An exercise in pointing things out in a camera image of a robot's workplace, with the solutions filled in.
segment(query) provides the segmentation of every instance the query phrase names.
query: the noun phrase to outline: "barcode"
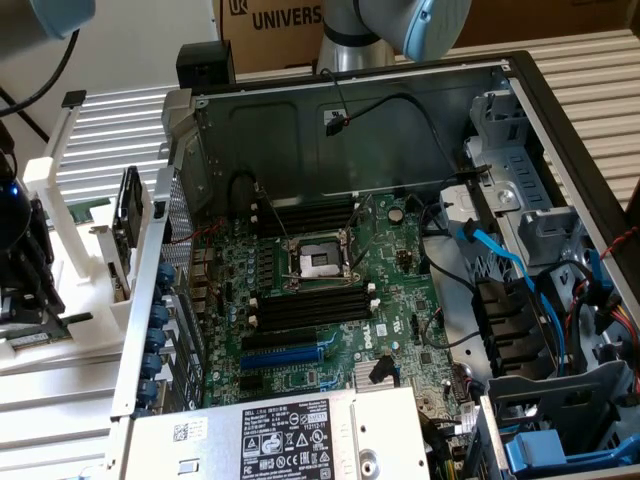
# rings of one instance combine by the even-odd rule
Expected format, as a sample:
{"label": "barcode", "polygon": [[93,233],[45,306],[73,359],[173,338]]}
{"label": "barcode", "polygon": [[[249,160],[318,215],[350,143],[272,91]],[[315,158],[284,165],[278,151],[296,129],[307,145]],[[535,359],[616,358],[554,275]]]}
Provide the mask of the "barcode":
{"label": "barcode", "polygon": [[173,441],[182,442],[189,438],[189,424],[183,423],[182,425],[176,425],[173,427]]}

